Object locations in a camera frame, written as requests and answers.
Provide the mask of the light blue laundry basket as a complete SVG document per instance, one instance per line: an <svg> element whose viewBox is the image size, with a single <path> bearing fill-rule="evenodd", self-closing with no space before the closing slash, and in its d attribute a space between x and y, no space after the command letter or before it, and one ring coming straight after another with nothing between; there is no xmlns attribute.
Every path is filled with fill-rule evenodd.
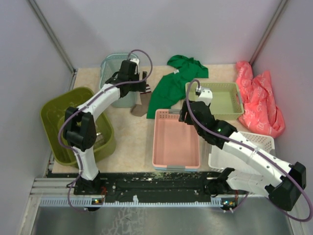
<svg viewBox="0 0 313 235"><path fill-rule="evenodd" d="M120 70L121 64L128 59L128 53L113 53L108 55L100 66L99 89L102 90L105 82ZM136 104L137 92L128 92L124 97L118 97L119 93L110 98L111 106L115 108L131 108Z"/></svg>

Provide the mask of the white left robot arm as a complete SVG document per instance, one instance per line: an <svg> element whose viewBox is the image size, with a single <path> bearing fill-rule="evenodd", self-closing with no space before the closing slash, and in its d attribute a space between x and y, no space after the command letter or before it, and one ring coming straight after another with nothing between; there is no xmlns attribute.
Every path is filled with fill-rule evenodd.
<svg viewBox="0 0 313 235"><path fill-rule="evenodd" d="M65 148L74 153L79 167L76 182L85 193L96 194L102 188L93 150L96 141L95 122L112 103L129 92L145 91L147 75L140 75L138 67L139 59L122 61L119 71L94 96L76 108L66 109L65 122L58 139L66 140Z"/></svg>

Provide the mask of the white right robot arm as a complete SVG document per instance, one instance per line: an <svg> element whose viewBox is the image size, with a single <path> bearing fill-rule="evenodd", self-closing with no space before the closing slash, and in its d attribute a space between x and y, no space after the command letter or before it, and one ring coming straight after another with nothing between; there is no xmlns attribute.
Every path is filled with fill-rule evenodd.
<svg viewBox="0 0 313 235"><path fill-rule="evenodd" d="M258 148L230 123L215 119L203 101L184 100L179 121L194 126L208 144L233 155L253 168L257 174L226 167L219 178L219 190L225 194L244 190L262 195L276 207L291 211L304 194L306 167L290 164Z"/></svg>

